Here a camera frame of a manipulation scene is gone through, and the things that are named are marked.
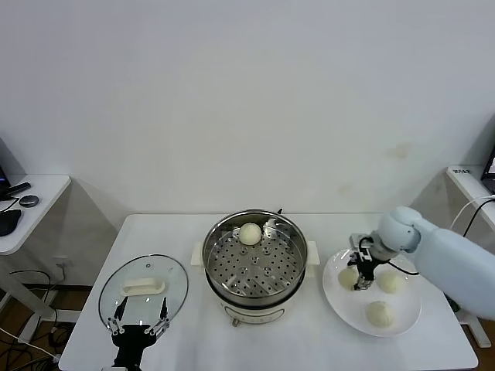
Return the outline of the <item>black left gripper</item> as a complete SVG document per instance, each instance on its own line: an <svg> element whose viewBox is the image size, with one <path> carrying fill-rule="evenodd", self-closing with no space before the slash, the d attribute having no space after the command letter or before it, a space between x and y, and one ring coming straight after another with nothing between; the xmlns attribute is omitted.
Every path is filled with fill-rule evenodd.
<svg viewBox="0 0 495 371"><path fill-rule="evenodd" d="M169 327L167 297L163 298L159 320L154 325L122 325L126 298L116 307L112 317L108 317L107 327L111 331L112 342L118 347L113 367L140 368L146 348L154 345L157 335Z"/></svg>

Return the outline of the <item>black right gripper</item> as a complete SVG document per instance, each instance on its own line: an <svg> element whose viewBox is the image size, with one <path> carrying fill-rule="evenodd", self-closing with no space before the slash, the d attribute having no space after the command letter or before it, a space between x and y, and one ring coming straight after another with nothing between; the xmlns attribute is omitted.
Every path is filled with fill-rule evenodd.
<svg viewBox="0 0 495 371"><path fill-rule="evenodd" d="M353 286L355 291L367 290L373 283L374 279L368 280L366 278L374 278L374 271L379 265L387 263L385 260L379 260L373 257L370 248L363 245L367 240L367 235L352 233L350 235L350 257L349 266L356 266L360 273L357 278L356 284Z"/></svg>

